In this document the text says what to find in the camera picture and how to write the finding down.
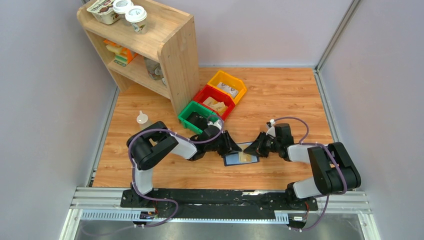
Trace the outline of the navy blue card holder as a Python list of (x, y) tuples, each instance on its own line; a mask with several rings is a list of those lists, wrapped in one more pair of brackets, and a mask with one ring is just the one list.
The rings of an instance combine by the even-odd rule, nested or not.
[[(243, 143), (238, 143), (237, 145), (238, 145), (239, 147), (241, 147), (241, 149), (242, 149), (242, 153), (243, 153), (243, 150), (244, 150), (246, 147), (248, 147), (251, 143), (252, 143), (252, 142), (243, 142)], [(230, 154), (230, 155), (225, 156), (225, 157), (223, 158), (223, 161), (224, 161), (224, 165), (225, 165), (226, 167), (228, 167), (228, 166), (237, 166), (237, 165), (247, 165), (247, 164), (254, 164), (254, 163), (258, 163), (258, 162), (260, 161), (260, 158), (259, 158), (259, 157), (257, 157), (257, 162), (252, 162), (252, 163), (247, 163), (247, 164), (241, 164), (241, 163), (239, 162), (239, 153), (236, 153), (236, 154)]]

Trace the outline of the yellow VIP card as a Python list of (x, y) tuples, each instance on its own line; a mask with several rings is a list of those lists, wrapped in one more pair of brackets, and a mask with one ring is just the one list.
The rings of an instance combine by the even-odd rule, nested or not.
[(240, 152), (238, 154), (239, 162), (241, 164), (249, 164), (249, 163), (255, 163), (257, 162), (257, 157), (254, 155), (246, 154), (244, 152)]
[(228, 109), (224, 102), (217, 102), (216, 104), (211, 105), (210, 108), (216, 111), (219, 115), (224, 114)]

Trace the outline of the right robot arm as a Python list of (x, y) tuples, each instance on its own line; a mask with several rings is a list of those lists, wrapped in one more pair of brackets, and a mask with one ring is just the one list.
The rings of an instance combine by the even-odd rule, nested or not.
[(343, 143), (295, 143), (288, 123), (269, 124), (268, 130), (260, 132), (243, 152), (259, 158), (277, 153), (287, 162), (310, 165), (312, 177), (292, 182), (285, 190), (286, 205), (294, 210), (299, 209), (307, 198), (343, 194), (362, 183)]

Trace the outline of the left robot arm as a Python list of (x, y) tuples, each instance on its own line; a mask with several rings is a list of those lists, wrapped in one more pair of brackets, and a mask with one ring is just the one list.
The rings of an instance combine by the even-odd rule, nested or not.
[(229, 132), (223, 130), (223, 123), (219, 120), (208, 123), (202, 133), (190, 138), (157, 121), (131, 136), (126, 146), (132, 164), (133, 200), (143, 208), (153, 201), (153, 168), (167, 155), (174, 154), (193, 162), (203, 158), (207, 152), (216, 152), (224, 158), (242, 151)]

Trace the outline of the green plastic bin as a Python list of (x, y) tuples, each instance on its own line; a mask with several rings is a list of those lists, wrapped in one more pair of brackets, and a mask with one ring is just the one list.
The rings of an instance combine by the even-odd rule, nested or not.
[(182, 126), (184, 129), (189, 129), (189, 123), (187, 122), (187, 118), (188, 116), (192, 113), (192, 112), (197, 112), (199, 113), (201, 116), (205, 117), (206, 119), (209, 116), (213, 116), (216, 115), (215, 112), (213, 112), (211, 109), (201, 105), (198, 102), (195, 101), (191, 101), (183, 110), (182, 112), (178, 115), (178, 119), (180, 120)]

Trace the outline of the black bag in green bin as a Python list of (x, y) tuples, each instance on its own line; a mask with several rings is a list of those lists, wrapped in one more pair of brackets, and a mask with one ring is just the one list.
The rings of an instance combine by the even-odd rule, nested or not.
[(189, 123), (189, 129), (195, 133), (201, 133), (208, 127), (207, 119), (198, 112), (193, 111), (186, 120)]

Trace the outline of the brown packet left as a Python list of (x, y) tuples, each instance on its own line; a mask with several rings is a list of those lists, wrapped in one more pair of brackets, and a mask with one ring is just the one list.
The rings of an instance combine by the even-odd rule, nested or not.
[(213, 97), (208, 97), (202, 102), (205, 106), (212, 107), (213, 105), (218, 104), (219, 102), (215, 100)]

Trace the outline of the white sachet in yellow bin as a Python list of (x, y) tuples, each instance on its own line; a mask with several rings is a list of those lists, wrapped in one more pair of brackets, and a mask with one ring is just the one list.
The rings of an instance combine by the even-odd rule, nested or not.
[(236, 88), (233, 88), (233, 87), (231, 87), (231, 86), (229, 86), (229, 85), (227, 85), (227, 84), (225, 84), (223, 82), (219, 82), (217, 84), (217, 87), (219, 89), (223, 90), (224, 92), (230, 94), (230, 96), (233, 99), (239, 94), (239, 91)]

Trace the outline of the red plastic bin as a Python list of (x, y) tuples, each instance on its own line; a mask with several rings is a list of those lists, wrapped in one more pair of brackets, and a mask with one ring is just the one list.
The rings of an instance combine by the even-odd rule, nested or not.
[[(207, 99), (208, 97), (212, 97), (218, 102), (224, 102), (224, 104), (227, 106), (227, 110), (224, 114), (220, 115), (210, 107), (203, 104), (203, 101)], [(230, 115), (230, 113), (234, 110), (236, 107), (236, 104), (233, 102), (233, 100), (226, 94), (218, 91), (217, 89), (206, 85), (201, 89), (193, 98), (193, 100), (204, 107), (207, 107), (208, 109), (212, 110), (213, 112), (217, 113), (223, 120), (226, 120), (227, 117)]]

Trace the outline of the clear squeeze bottle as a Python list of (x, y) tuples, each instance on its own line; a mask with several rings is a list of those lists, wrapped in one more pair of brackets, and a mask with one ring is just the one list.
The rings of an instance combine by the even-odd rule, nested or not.
[(139, 114), (136, 117), (136, 122), (139, 125), (141, 131), (150, 127), (153, 124), (148, 115), (145, 114), (142, 110), (139, 111)]

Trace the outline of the glass jar on shelf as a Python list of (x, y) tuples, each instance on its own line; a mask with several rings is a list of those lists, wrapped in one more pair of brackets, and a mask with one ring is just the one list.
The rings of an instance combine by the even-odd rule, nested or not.
[(155, 81), (162, 80), (164, 75), (160, 63), (145, 56), (143, 59), (149, 76)]

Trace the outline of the wooden shelf unit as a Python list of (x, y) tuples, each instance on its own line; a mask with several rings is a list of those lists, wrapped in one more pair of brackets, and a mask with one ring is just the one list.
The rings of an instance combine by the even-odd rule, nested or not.
[[(136, 33), (121, 20), (107, 25), (87, 11), (94, 1), (81, 6), (76, 17), (107, 67), (118, 88), (124, 92), (137, 83), (171, 101), (178, 115), (200, 90), (198, 48), (194, 16), (153, 0), (135, 0), (147, 11), (147, 33)], [(110, 40), (138, 55), (127, 66), (114, 62), (103, 40)], [(162, 80), (153, 80), (144, 57), (160, 63)]]

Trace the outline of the orange snack package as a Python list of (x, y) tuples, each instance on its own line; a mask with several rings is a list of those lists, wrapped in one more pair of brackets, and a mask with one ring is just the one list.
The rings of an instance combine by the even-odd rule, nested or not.
[(135, 51), (108, 39), (103, 40), (103, 42), (105, 43), (107, 50), (115, 54), (113, 61), (123, 67), (126, 67), (138, 55)]

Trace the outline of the white lidded paper cup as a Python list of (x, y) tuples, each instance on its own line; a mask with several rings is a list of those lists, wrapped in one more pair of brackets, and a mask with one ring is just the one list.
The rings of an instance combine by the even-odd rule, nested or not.
[(131, 23), (126, 20), (126, 12), (134, 3), (131, 0), (115, 0), (113, 2), (113, 11), (119, 16), (125, 26), (131, 26)]

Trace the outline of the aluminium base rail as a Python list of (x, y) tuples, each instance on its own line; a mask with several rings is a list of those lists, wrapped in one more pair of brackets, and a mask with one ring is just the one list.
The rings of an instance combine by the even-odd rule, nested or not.
[(60, 239), (73, 240), (82, 220), (310, 226), (314, 217), (353, 215), (366, 240), (378, 240), (372, 210), (362, 191), (289, 201), (283, 190), (155, 188), (147, 198), (128, 188), (78, 187)]

